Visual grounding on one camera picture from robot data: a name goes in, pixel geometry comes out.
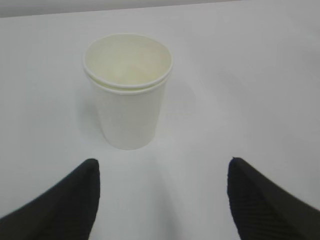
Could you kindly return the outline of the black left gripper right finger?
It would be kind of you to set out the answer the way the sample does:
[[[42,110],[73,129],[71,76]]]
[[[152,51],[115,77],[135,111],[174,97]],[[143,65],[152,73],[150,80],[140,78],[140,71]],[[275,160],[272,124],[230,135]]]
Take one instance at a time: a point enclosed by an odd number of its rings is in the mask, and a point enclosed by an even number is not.
[[[228,165],[230,212],[242,240],[318,240],[320,211],[285,191],[249,163]]]

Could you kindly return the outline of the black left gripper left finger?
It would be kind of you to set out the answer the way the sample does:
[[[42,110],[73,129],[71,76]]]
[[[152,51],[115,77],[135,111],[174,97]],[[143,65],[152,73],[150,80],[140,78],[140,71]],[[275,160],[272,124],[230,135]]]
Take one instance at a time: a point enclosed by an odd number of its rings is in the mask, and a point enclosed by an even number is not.
[[[99,162],[87,159],[65,178],[0,219],[2,240],[87,240],[100,201]]]

